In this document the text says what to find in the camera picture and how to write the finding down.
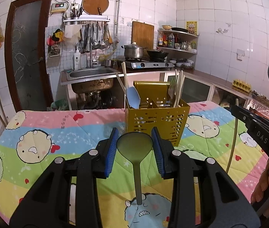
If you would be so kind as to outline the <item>wall power socket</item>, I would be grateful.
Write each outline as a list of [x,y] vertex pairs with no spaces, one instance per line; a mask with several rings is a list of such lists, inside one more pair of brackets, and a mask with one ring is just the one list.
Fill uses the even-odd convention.
[[241,49],[236,50],[236,57],[237,57],[238,61],[242,61],[244,56],[245,56],[245,51],[243,51]]

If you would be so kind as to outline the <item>chopstick in holder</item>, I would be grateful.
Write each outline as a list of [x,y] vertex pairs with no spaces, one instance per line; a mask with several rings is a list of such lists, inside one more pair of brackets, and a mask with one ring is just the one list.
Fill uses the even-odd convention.
[[125,83],[125,90],[129,88],[129,82],[128,82],[128,77],[127,77],[127,72],[126,72],[126,63],[122,62],[121,63],[123,74],[124,74],[124,83]]

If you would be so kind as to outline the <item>metal fork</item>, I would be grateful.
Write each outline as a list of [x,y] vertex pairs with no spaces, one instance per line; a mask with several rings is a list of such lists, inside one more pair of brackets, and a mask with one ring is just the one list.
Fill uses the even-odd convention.
[[171,98],[171,106],[173,107],[174,98],[173,98],[173,88],[174,88],[175,76],[169,82],[168,95]]

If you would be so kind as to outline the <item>wooden cutting board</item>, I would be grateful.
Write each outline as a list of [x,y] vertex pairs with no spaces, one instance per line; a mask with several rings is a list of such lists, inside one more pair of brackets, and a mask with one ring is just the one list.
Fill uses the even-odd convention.
[[147,50],[153,49],[154,42],[154,26],[141,22],[132,22],[131,41],[136,42],[138,46],[146,48]]

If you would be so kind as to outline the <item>colourful cartoon quilt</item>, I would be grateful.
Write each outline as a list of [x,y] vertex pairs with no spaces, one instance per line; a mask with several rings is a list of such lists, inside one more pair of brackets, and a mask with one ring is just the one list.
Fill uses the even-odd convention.
[[[9,222],[25,194],[56,158],[80,157],[107,139],[113,128],[125,128],[123,109],[92,111],[20,111],[0,136],[0,217]],[[210,102],[190,103],[178,150],[191,158],[214,158],[226,169],[235,119]],[[259,181],[268,157],[238,122],[229,176],[247,199]],[[116,154],[112,173],[98,180],[98,199],[104,227],[167,227],[172,180],[158,173],[153,153],[141,165],[141,207],[136,206],[131,163]]]

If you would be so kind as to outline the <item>yellow egg tray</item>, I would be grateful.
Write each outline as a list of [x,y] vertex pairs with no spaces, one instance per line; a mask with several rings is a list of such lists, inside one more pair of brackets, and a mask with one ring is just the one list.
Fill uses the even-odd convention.
[[238,89],[243,90],[244,92],[249,93],[251,91],[251,85],[246,83],[245,81],[234,79],[232,85]]

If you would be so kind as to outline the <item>white soap bottle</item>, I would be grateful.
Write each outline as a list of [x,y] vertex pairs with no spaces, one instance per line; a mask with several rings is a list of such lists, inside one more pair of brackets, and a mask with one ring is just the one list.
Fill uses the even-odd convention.
[[74,70],[80,70],[80,51],[79,48],[76,48],[74,53]]

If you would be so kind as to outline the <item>yellow perforated utensil holder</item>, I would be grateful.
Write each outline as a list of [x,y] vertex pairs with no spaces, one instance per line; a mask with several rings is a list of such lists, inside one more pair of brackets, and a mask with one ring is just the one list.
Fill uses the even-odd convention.
[[134,87],[140,95],[141,102],[139,109],[126,104],[125,131],[150,135],[152,128],[157,127],[160,136],[177,147],[190,106],[181,99],[179,105],[174,107],[174,100],[168,94],[170,87],[168,82],[135,81]]

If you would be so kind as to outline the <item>green plastic ladle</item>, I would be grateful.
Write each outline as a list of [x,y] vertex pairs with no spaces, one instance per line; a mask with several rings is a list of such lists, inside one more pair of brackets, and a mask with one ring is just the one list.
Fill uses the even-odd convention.
[[151,136],[142,132],[125,133],[117,141],[119,153],[130,161],[133,166],[135,195],[138,205],[143,203],[140,164],[152,150],[152,147],[153,140]]

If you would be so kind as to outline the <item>steel cooking pot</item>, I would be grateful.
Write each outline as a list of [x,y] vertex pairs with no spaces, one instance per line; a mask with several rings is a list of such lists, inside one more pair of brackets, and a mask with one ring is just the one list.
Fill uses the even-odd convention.
[[124,57],[126,59],[142,59],[144,56],[144,47],[139,46],[136,42],[128,45],[122,45],[124,50]]

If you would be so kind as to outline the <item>wall utensil rack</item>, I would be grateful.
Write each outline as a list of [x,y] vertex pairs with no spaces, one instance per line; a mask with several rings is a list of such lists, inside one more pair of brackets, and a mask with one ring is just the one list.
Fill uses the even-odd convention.
[[75,45],[79,44],[81,52],[107,49],[112,44],[109,22],[110,19],[105,15],[63,17],[63,39]]

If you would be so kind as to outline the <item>thin wooden chopstick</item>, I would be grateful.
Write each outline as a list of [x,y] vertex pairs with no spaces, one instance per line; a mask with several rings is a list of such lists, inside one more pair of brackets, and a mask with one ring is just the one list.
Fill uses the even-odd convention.
[[238,118],[235,117],[232,147],[231,147],[230,156],[229,156],[227,167],[226,167],[226,173],[227,174],[229,173],[231,163],[232,163],[232,160],[233,160],[233,155],[234,155],[235,145],[236,145],[236,140],[237,140],[237,130],[238,130]]

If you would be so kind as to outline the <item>gas stove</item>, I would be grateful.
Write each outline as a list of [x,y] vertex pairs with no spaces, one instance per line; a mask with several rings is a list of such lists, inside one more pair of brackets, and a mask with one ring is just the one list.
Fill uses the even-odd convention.
[[132,70],[143,70],[143,69],[162,69],[162,68],[174,68],[175,65],[170,62],[153,62],[145,60],[126,60],[117,59],[119,63],[125,62],[127,68]]

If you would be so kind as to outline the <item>corner wall shelf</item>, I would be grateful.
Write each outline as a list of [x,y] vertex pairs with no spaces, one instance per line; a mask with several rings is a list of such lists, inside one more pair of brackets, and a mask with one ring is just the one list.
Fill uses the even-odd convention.
[[198,35],[189,33],[184,28],[173,27],[169,30],[158,30],[157,48],[166,51],[179,51],[197,54]]

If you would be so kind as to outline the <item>black wok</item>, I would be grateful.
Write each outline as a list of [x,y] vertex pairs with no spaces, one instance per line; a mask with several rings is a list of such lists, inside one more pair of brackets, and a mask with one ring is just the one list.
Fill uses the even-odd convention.
[[147,54],[149,56],[150,61],[159,61],[159,62],[163,62],[164,59],[168,56],[168,53],[162,50],[160,51],[150,50],[150,51],[147,51]]

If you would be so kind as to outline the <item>steel kitchen sink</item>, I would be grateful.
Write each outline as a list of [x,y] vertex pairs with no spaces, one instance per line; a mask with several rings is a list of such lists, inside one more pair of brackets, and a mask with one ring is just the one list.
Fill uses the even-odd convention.
[[77,94],[102,91],[113,87],[116,74],[121,74],[121,72],[110,67],[66,70],[60,74],[60,84],[71,85],[72,91]]

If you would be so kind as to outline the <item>dark wooden glass door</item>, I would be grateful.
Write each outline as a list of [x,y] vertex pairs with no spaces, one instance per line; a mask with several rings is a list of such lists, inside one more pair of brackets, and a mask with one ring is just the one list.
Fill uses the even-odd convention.
[[9,7],[4,59],[16,112],[46,111],[53,102],[45,53],[50,5],[51,0],[15,0]]

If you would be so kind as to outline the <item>round woven lid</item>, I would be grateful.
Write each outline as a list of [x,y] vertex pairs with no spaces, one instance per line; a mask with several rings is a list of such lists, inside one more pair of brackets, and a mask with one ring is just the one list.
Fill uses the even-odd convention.
[[109,7],[109,0],[82,0],[82,8],[89,15],[103,15]]

